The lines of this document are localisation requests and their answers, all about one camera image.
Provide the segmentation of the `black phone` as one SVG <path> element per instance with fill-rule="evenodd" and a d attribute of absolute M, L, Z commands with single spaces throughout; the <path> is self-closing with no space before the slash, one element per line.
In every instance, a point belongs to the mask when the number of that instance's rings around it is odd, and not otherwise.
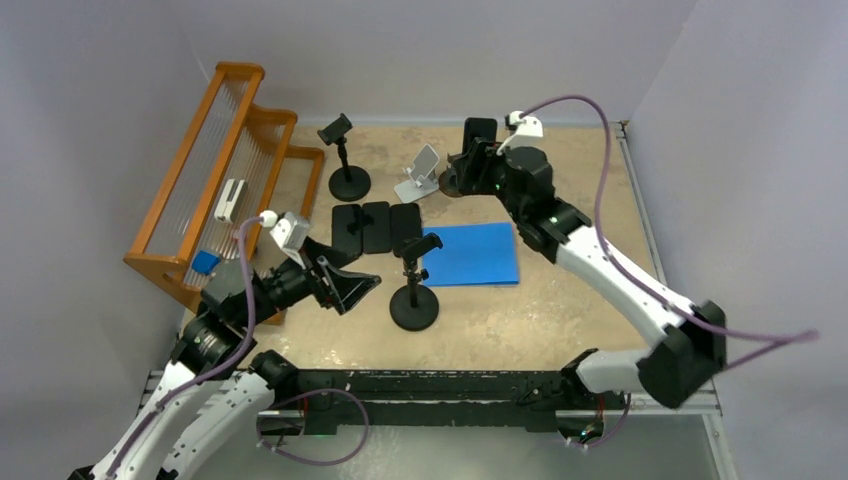
<path fill-rule="evenodd" d="M 362 209 L 358 204 L 336 205 L 331 212 L 332 247 L 358 258 L 363 253 Z"/>
<path fill-rule="evenodd" d="M 399 258 L 410 241 L 422 237 L 421 210 L 417 203 L 390 206 L 392 253 Z"/>
<path fill-rule="evenodd" d="M 481 139 L 482 141 L 487 142 L 495 142 L 497 138 L 497 132 L 498 122 L 494 118 L 466 118 L 463 126 L 463 142 L 461 153 L 468 153 L 472 147 L 473 142 L 476 139 Z"/>

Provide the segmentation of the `tall black phone stand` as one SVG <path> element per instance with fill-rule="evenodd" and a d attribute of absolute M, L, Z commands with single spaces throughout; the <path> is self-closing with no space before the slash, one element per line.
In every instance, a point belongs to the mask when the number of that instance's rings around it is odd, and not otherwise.
<path fill-rule="evenodd" d="M 440 237 L 429 233 L 422 238 L 409 240 L 401 251 L 406 284 L 392 295 L 389 312 L 395 324 L 403 330 L 423 331 L 438 318 L 438 298 L 430 288 L 422 284 L 429 278 L 429 272 L 419 268 L 418 260 L 430 251 L 442 247 Z"/>

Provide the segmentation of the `black round-base phone stand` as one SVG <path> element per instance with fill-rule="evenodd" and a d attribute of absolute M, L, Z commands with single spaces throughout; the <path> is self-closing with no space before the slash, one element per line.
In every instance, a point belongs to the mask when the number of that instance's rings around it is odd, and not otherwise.
<path fill-rule="evenodd" d="M 331 174 L 328 187 L 335 199 L 344 202 L 362 199 L 371 187 L 368 172 L 359 166 L 351 166 L 348 160 L 346 134 L 352 128 L 350 119 L 344 113 L 340 113 L 328 126 L 317 131 L 319 138 L 326 146 L 336 146 L 341 166 Z"/>

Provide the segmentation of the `black smartphone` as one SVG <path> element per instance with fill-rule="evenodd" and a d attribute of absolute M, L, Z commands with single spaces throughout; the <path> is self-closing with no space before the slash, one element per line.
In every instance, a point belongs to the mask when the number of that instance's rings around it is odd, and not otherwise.
<path fill-rule="evenodd" d="M 365 254 L 388 253 L 391 244 L 390 204 L 386 201 L 362 205 L 362 241 Z"/>

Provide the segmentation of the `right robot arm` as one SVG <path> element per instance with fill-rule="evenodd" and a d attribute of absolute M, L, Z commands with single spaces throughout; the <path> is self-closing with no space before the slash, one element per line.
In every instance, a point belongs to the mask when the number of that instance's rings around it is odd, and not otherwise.
<path fill-rule="evenodd" d="M 642 350 L 588 350 L 570 362 L 561 381 L 569 404 L 584 407 L 600 393 L 618 391 L 644 392 L 678 408 L 726 367 L 719 334 L 725 312 L 670 290 L 604 240 L 598 225 L 556 196 L 542 150 L 500 155 L 496 143 L 476 139 L 467 152 L 450 156 L 445 176 L 460 196 L 495 196 L 529 248 L 592 287 L 645 340 Z"/>

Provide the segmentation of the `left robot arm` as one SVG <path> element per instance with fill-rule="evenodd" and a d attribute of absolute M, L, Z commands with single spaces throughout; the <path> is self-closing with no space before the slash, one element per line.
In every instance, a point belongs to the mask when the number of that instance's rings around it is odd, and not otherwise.
<path fill-rule="evenodd" d="M 256 327 L 313 298 L 340 315 L 381 282 L 348 272 L 356 255 L 306 238 L 294 258 L 264 274 L 238 260 L 222 264 L 201 291 L 162 377 L 126 433 L 73 479 L 191 479 L 237 430 L 269 408 L 300 400 L 298 370 L 275 351 L 241 361 L 256 346 Z"/>

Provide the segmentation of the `white phone stand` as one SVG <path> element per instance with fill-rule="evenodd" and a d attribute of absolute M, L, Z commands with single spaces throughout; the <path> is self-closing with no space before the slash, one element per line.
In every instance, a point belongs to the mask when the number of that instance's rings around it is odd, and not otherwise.
<path fill-rule="evenodd" d="M 439 163 L 440 155 L 430 144 L 425 144 L 412 164 L 404 169 L 407 179 L 394 187 L 401 203 L 417 202 L 439 189 L 436 172 Z"/>

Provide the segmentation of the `blue mat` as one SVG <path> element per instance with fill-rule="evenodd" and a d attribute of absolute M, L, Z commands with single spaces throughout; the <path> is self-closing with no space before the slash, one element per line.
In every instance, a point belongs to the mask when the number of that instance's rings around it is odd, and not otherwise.
<path fill-rule="evenodd" d="M 510 223 L 431 226 L 441 249 L 422 257 L 428 287 L 517 285 L 520 282 L 513 227 Z"/>

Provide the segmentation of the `white rectangular device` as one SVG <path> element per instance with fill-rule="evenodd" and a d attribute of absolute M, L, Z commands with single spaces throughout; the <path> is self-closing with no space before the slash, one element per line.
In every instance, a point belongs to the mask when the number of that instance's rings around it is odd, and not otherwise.
<path fill-rule="evenodd" d="M 230 178 L 225 181 L 213 211 L 213 218 L 221 223 L 232 224 L 240 210 L 241 202 L 248 190 L 245 179 Z"/>

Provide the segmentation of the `blue small block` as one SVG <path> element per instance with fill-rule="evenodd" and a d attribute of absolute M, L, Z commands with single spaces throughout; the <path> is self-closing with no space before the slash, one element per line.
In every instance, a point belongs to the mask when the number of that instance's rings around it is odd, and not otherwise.
<path fill-rule="evenodd" d="M 199 275 L 210 275 L 220 262 L 221 257 L 216 252 L 200 250 L 192 259 L 190 268 Z"/>

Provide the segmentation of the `orange wooden rack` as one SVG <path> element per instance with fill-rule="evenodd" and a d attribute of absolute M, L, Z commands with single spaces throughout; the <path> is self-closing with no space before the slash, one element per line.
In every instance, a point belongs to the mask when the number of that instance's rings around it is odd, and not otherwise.
<path fill-rule="evenodd" d="M 200 250 L 222 260 L 238 256 L 240 223 L 267 209 L 290 159 L 308 161 L 304 196 L 294 211 L 310 217 L 325 164 L 322 149 L 297 146 L 295 112 L 255 101 L 265 71 L 258 64 L 220 62 L 176 150 L 125 263 L 189 311 L 196 311 L 208 282 L 191 268 Z M 213 218 L 221 189 L 230 178 L 248 190 L 232 224 Z"/>

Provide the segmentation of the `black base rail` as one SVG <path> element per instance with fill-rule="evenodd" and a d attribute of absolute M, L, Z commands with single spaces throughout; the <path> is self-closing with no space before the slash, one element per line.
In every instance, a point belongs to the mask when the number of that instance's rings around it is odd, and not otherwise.
<path fill-rule="evenodd" d="M 297 422 L 307 435 L 343 425 L 519 427 L 567 439 L 609 432 L 599 415 L 670 414 L 644 392 L 591 394 L 571 371 L 297 369 L 243 371 L 214 387 L 201 409 L 256 410 Z"/>

